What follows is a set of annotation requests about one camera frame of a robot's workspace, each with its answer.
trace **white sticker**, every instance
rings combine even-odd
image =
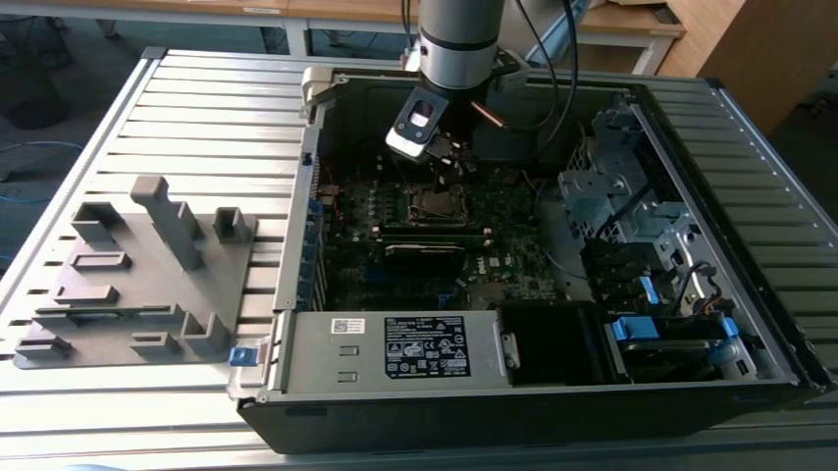
[[[276,10],[274,8],[249,8],[249,7],[244,7],[242,8],[245,13],[261,13],[264,15],[278,15],[278,10]]]
[[[365,319],[332,319],[330,332],[333,334],[362,334]]]

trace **wire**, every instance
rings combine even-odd
[[[6,198],[5,196],[0,196],[0,201],[5,201],[6,203],[42,203],[47,201],[50,198],[43,199],[17,199],[17,198]]]
[[[530,132],[530,131],[538,130],[547,123],[549,123],[549,120],[555,118],[555,113],[559,107],[559,101],[561,101],[561,99],[559,97],[559,80],[555,77],[555,71],[552,70],[552,67],[549,67],[549,54],[547,54],[547,48],[544,47],[544,43],[540,41],[537,30],[534,29],[532,20],[528,18],[528,14],[525,12],[524,5],[521,4],[521,0],[514,0],[514,4],[517,5],[518,11],[521,12],[522,20],[525,21],[528,30],[532,33],[532,37],[534,38],[534,43],[537,44],[537,50],[540,52],[540,55],[544,57],[544,62],[547,63],[547,72],[549,73],[549,82],[552,84],[552,102],[549,105],[549,113],[547,113],[547,115],[542,117],[542,119],[537,123],[534,123],[533,125],[517,126],[517,127],[512,127],[502,124],[502,129],[505,129],[509,132]]]
[[[677,292],[675,295],[675,300],[673,300],[673,303],[671,304],[672,316],[676,316],[677,311],[680,310],[680,303],[683,302],[683,295],[685,294],[685,288],[689,286],[689,278],[692,277],[692,274],[704,266],[709,267],[709,263],[707,263],[704,260],[696,260],[695,263],[689,265],[689,268],[685,270],[685,274],[683,275],[683,278],[680,279],[680,283],[677,284]]]
[[[528,175],[525,174],[525,170],[521,170],[521,175],[522,175],[522,180],[525,181],[525,184],[528,184],[528,187],[532,188],[532,191],[534,191],[534,193],[537,193],[537,188],[534,188],[534,185],[532,184],[532,180],[528,179]]]
[[[540,147],[534,150],[529,157],[529,162],[537,161],[540,154],[552,144],[556,135],[559,135],[559,130],[561,129],[561,125],[564,124],[564,120],[567,119],[567,115],[569,114],[571,108],[573,106],[573,100],[576,99],[576,88],[579,87],[579,43],[576,38],[576,21],[573,19],[573,10],[571,9],[569,0],[561,0],[561,5],[564,6],[564,16],[567,17],[567,30],[571,36],[571,90],[567,94],[567,101],[564,102],[564,110],[561,111],[561,116],[559,116],[559,121],[555,124],[555,128],[552,129],[552,133]],[[552,67],[549,69],[551,77],[555,77],[555,73],[552,72]]]
[[[707,276],[707,285],[712,287],[713,293],[701,304],[701,307],[696,310],[700,314],[708,314],[713,303],[721,299],[721,287],[713,281],[712,276]]]
[[[74,144],[71,142],[62,142],[58,140],[33,140],[30,142],[15,142],[13,140],[9,139],[2,139],[7,142],[13,142],[13,145],[9,145],[7,147],[3,147],[2,149],[0,149],[0,154],[2,152],[6,152],[11,149],[17,149],[19,147],[23,146],[31,146],[31,147],[69,147],[70,149],[73,149],[75,152],[78,152],[81,154],[81,151],[83,151],[83,147],[79,146],[78,144]]]
[[[540,192],[544,190],[548,182],[544,182],[537,187],[537,191],[534,192],[534,201],[532,201],[532,216],[537,217],[537,200],[540,199]]]
[[[555,259],[552,258],[552,256],[549,255],[549,252],[547,252],[544,250],[544,256],[547,257],[547,260],[549,260],[549,263],[552,263],[552,265],[555,266],[555,268],[557,268],[559,270],[561,270],[561,272],[564,272],[568,276],[577,278],[580,280],[587,281],[588,278],[583,277],[581,275],[576,275],[573,272],[571,272],[567,268],[564,268],[559,262],[555,261]]]
[[[401,0],[401,27],[404,28],[404,53],[412,47],[412,36],[409,35],[409,0]]]
[[[366,49],[369,49],[372,47],[372,43],[376,42],[376,39],[378,39],[378,34],[374,33],[372,35],[372,38],[369,39],[369,42],[366,43],[366,45],[364,46],[364,49],[361,49],[361,51],[366,51]]]
[[[645,183],[643,187],[640,188],[640,190],[636,193],[633,193],[631,198],[628,198],[628,201],[625,201],[625,204],[623,204],[623,207],[619,208],[616,212],[607,217],[607,219],[601,223],[601,226],[599,226],[599,229],[596,229],[596,232],[593,233],[593,238],[599,238],[599,236],[601,236],[601,233],[608,228],[608,226],[621,219],[621,217],[628,213],[628,211],[631,211],[631,209],[637,205],[637,203],[640,202],[640,199],[643,199],[643,196],[645,196],[645,193],[648,193],[651,190],[652,190],[652,184]]]

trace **slotted metal surface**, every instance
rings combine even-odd
[[[252,54],[169,51],[144,60],[103,118],[66,183],[0,283],[0,456],[26,457],[2,469],[95,463],[125,469],[390,468],[506,460],[581,459],[749,449],[836,446],[838,397],[737,418],[687,439],[490,448],[404,455],[274,454],[241,421],[225,394],[222,365],[17,370],[15,339],[71,246],[67,218],[81,201],[136,211],[126,191],[136,175],[165,175],[192,211],[237,205],[258,217],[237,335],[266,334],[272,320],[288,201],[300,154],[298,83],[312,62]],[[352,68],[392,68],[380,62]],[[636,81],[588,75],[585,79]],[[835,230],[817,214],[781,161],[724,94],[700,80],[644,79],[783,302],[825,366],[838,372]]]

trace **power supply label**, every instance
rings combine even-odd
[[[384,317],[384,368],[394,380],[470,376],[461,317]]]

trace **blue cable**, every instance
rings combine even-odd
[[[51,198],[43,199],[17,199],[17,198],[6,198],[5,196],[0,196],[0,201],[5,201],[6,203],[42,203]]]
[[[75,152],[78,152],[78,154],[81,154],[81,152],[83,151],[83,147],[79,146],[78,144],[73,144],[71,142],[62,142],[59,140],[33,140],[31,142],[14,142],[13,145],[3,147],[2,149],[0,149],[0,153],[11,150],[11,149],[17,149],[18,147],[23,147],[25,145],[30,145],[34,147],[69,147],[70,149],[73,149]],[[17,199],[17,198],[9,198],[6,196],[0,196],[0,201],[5,201],[6,203],[43,203],[46,201],[49,201],[49,199],[51,198],[43,198],[43,199]]]
[[[18,147],[23,147],[25,145],[30,145],[34,147],[69,147],[75,152],[81,154],[83,147],[71,142],[62,142],[59,140],[33,140],[31,142],[13,142],[13,145],[3,147],[0,149],[0,152],[5,152],[6,150],[17,149]]]

